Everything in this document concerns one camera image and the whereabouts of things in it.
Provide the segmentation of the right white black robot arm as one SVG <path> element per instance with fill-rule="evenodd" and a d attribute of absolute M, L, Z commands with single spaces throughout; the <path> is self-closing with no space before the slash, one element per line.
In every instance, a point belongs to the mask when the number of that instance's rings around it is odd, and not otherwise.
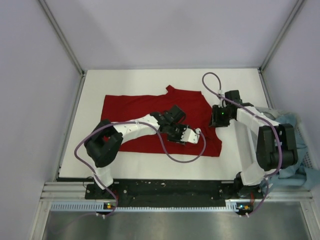
<path fill-rule="evenodd" d="M 233 181 L 234 194 L 245 198 L 259 187 L 265 176 L 297 164 L 295 130 L 291 124 L 278 123 L 251 103 L 244 103 L 238 90 L 227 91 L 220 103 L 213 105 L 209 126 L 228 127 L 232 120 L 246 126 L 255 140 L 252 162 Z"/>

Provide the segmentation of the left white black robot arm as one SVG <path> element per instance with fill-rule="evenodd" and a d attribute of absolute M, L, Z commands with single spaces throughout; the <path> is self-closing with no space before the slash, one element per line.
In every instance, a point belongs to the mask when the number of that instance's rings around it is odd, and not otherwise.
<path fill-rule="evenodd" d="M 180 123 L 186 114 L 174 105 L 169 111 L 152 112 L 141 118 L 120 124 L 116 122 L 96 132 L 84 142 L 87 154 L 94 161 L 96 192 L 102 198 L 109 198 L 114 191 L 110 164 L 115 160 L 122 144 L 157 132 L 167 135 L 174 143 L 198 143 L 199 136 L 188 125 Z"/>

